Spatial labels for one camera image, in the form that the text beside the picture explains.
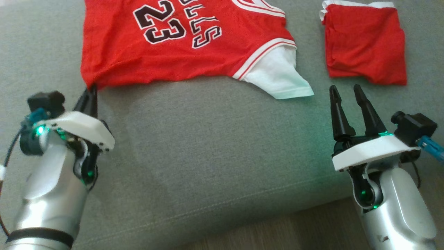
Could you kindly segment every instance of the green light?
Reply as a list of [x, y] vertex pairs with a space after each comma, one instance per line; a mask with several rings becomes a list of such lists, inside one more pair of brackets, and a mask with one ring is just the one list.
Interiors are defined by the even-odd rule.
[[385, 132], [379, 133], [379, 135], [380, 135], [381, 137], [382, 137], [382, 136], [394, 136], [394, 134], [389, 133], [388, 131], [385, 131]]
[[36, 134], [37, 134], [37, 135], [41, 135], [41, 134], [43, 134], [43, 132], [45, 132], [45, 126], [44, 126], [44, 125], [39, 126], [39, 127], [37, 128], [37, 130], [36, 130]]

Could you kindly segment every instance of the gray fabric surface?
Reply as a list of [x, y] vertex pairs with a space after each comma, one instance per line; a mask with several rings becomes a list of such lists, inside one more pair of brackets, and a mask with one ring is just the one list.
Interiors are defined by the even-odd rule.
[[[442, 1], [395, 1], [407, 37], [407, 87], [330, 79], [318, 17], [321, 1], [270, 3], [287, 13], [287, 27], [298, 45], [297, 70], [315, 96], [277, 101], [228, 77], [101, 91], [99, 115], [115, 135], [116, 148], [99, 159], [101, 176], [88, 198], [75, 249], [167, 249], [350, 196], [348, 176], [334, 172], [330, 158], [331, 84], [338, 86], [359, 133], [364, 124], [354, 101], [355, 83], [390, 130], [390, 117], [400, 109], [423, 112], [444, 124]], [[83, 18], [80, 0], [29, 0], [0, 7], [3, 152], [28, 113], [28, 96], [57, 89], [71, 109], [83, 91]], [[444, 143], [441, 128], [435, 139]], [[8, 228], [36, 162], [18, 149], [12, 156], [0, 202]], [[444, 174], [430, 157], [418, 164], [425, 177]]]

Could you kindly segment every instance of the robotic arm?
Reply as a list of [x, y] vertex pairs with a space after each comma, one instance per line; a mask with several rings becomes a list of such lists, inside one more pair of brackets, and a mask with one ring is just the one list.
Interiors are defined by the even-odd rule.
[[97, 119], [95, 88], [85, 90], [72, 112], [63, 103], [59, 92], [28, 99], [31, 114], [21, 124], [20, 148], [41, 159], [27, 180], [14, 229], [6, 231], [7, 250], [71, 249], [99, 174], [97, 157], [114, 148], [106, 123]]
[[364, 116], [365, 136], [356, 136], [339, 93], [331, 86], [336, 140], [332, 158], [335, 170], [347, 171], [352, 179], [370, 246], [375, 250], [436, 249], [432, 216], [414, 181], [398, 165], [418, 159], [421, 148], [440, 160], [442, 148], [430, 139], [437, 124], [423, 114], [399, 111], [392, 117], [398, 128], [390, 134], [359, 85], [354, 86], [354, 92]]

